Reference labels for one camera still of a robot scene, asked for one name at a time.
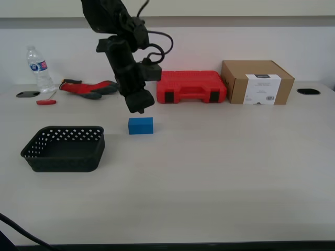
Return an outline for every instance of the white label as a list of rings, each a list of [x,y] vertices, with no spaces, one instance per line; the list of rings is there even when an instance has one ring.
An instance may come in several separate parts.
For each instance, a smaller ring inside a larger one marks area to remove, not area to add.
[[[243,104],[274,105],[282,79],[278,75],[246,75],[249,79]]]

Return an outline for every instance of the water bottle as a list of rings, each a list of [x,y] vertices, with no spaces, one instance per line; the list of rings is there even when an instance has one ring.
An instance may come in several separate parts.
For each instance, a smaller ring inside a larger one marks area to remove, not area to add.
[[[48,67],[43,55],[35,49],[35,46],[27,46],[27,61],[35,75],[37,86],[42,93],[51,93],[56,87],[49,75]]]

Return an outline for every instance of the red plastic toolbox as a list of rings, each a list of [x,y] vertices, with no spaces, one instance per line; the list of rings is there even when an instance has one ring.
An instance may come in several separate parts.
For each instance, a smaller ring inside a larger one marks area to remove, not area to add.
[[[215,71],[163,72],[157,83],[157,100],[162,104],[177,104],[182,99],[221,103],[226,96],[227,88]]]

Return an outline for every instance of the blue block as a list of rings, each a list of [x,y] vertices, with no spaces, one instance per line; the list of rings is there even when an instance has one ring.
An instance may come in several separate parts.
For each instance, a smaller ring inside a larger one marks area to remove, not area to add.
[[[133,118],[128,122],[129,134],[153,134],[153,118]]]

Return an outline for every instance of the bottle label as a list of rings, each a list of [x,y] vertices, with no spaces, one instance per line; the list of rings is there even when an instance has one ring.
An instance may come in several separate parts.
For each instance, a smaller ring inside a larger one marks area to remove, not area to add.
[[[45,61],[38,63],[38,64],[31,64],[30,68],[33,72],[42,72],[48,68],[47,63]]]

